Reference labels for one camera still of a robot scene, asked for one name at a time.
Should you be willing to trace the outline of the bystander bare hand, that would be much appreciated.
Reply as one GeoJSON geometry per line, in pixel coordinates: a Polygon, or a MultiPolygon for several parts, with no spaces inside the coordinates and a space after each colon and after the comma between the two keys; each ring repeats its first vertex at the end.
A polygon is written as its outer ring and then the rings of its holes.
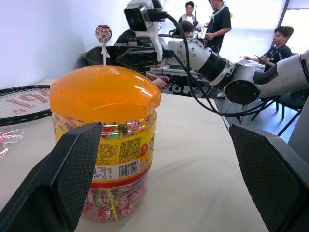
{"type": "Polygon", "coordinates": [[[167,87],[170,86],[170,78],[167,76],[161,76],[158,77],[157,79],[153,80],[152,82],[160,89],[166,89],[167,87]]]}

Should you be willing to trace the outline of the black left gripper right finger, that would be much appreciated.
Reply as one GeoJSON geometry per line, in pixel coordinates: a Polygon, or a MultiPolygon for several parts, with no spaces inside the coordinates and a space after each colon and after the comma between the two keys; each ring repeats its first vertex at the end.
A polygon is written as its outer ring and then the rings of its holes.
{"type": "Polygon", "coordinates": [[[270,232],[309,230],[309,166],[279,136],[232,124],[247,190],[270,232]]]}

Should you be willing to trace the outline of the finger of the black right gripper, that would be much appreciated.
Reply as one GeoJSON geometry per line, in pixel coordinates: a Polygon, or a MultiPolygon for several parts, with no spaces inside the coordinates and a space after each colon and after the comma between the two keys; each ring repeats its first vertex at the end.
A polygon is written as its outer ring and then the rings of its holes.
{"type": "Polygon", "coordinates": [[[157,52],[153,49],[128,49],[116,58],[116,61],[137,72],[145,72],[158,65],[157,52]]]}
{"type": "MultiPolygon", "coordinates": [[[[148,67],[155,63],[155,50],[150,47],[107,46],[107,65],[123,67],[148,67]]],[[[94,47],[82,55],[90,65],[103,65],[102,47],[94,47]]]]}

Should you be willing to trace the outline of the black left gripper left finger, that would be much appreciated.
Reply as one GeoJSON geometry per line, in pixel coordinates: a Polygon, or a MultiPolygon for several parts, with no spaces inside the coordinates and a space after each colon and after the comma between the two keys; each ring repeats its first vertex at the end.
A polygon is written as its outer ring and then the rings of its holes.
{"type": "Polygon", "coordinates": [[[0,212],[2,232],[73,232],[93,178],[100,122],[61,136],[0,212]]]}

